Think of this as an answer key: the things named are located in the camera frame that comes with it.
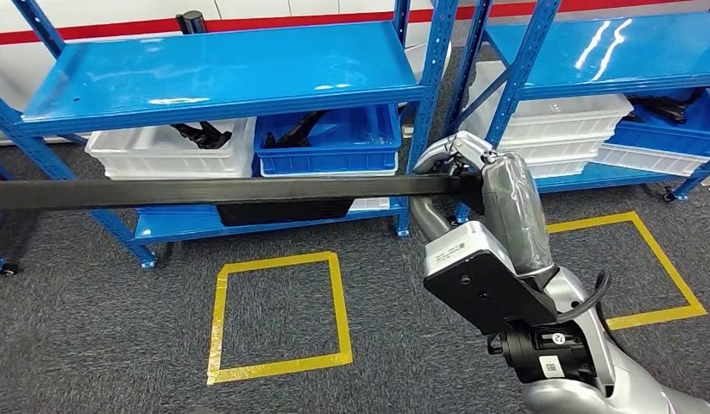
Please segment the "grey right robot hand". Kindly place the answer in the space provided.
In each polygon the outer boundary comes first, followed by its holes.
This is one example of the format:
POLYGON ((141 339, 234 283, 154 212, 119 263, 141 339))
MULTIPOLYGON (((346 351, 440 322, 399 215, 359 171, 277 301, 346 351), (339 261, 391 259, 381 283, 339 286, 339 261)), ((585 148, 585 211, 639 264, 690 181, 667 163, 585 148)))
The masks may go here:
POLYGON ((518 276, 555 268, 543 204, 521 156, 500 152, 477 135, 460 131, 428 146, 412 171, 428 173, 440 161, 472 166, 481 173, 484 224, 506 248, 518 276))

